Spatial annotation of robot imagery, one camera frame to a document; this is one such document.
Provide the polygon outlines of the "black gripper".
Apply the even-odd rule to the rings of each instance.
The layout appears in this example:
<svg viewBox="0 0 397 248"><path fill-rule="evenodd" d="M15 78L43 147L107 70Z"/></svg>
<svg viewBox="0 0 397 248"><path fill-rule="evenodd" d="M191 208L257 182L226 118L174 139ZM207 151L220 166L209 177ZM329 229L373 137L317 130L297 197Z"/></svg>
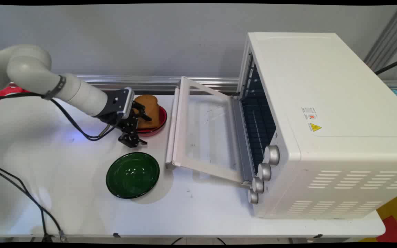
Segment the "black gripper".
<svg viewBox="0 0 397 248"><path fill-rule="evenodd" d="M145 113L145 106L134 101L134 110L129 112L127 118L124 118L122 112L112 112L104 115L99 115L97 118L102 122L109 124L119 129L122 134L118 137L118 141L129 148L136 148L139 144L147 145L147 142L140 139L137 133L138 119L142 118L146 122L152 119Z"/></svg>

